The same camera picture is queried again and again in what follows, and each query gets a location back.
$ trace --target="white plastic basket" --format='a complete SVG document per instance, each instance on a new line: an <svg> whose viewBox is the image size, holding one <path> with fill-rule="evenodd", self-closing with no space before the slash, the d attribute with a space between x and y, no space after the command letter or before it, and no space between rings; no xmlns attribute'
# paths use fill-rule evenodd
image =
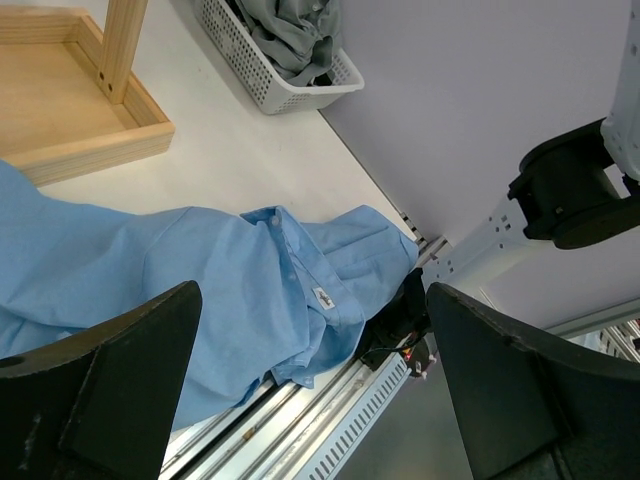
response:
<svg viewBox="0 0 640 480"><path fill-rule="evenodd" d="M294 87L278 75L226 0L195 0L195 14L264 113L323 108L364 87L362 75L342 49L333 57L333 85Z"/></svg>

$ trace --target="light blue shirt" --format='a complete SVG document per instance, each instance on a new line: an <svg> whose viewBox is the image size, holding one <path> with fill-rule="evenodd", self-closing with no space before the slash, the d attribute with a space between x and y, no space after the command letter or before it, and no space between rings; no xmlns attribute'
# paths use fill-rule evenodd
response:
<svg viewBox="0 0 640 480"><path fill-rule="evenodd" d="M353 354L416 258L416 245L369 207L324 224L301 224L283 207L132 215L47 198L0 161L0 358L196 280L203 308L181 428L242 403L269 371L313 386Z"/></svg>

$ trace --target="wooden frame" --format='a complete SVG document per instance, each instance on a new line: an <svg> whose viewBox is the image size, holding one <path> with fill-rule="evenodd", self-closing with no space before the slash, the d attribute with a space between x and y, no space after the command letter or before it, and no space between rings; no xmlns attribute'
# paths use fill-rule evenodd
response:
<svg viewBox="0 0 640 480"><path fill-rule="evenodd" d="M162 153L174 126L130 71L145 0L0 6L0 158L36 185Z"/></svg>

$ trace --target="white table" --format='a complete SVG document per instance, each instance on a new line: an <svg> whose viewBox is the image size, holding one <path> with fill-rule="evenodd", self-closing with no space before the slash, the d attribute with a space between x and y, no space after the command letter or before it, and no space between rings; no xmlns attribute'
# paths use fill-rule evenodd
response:
<svg viewBox="0 0 640 480"><path fill-rule="evenodd" d="M106 0L0 0L86 7ZM197 205L230 213L280 204L326 221L368 204L406 226L318 112L265 116L196 22L189 0L149 2L134 72L176 125L169 151L42 188L134 213Z"/></svg>

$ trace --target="gray cloth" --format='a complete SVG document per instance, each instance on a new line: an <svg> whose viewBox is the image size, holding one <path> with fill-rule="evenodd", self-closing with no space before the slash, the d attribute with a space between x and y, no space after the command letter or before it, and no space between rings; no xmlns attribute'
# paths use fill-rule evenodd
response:
<svg viewBox="0 0 640 480"><path fill-rule="evenodd" d="M251 37L291 85L331 69L341 46L338 0L235 0Z"/></svg>

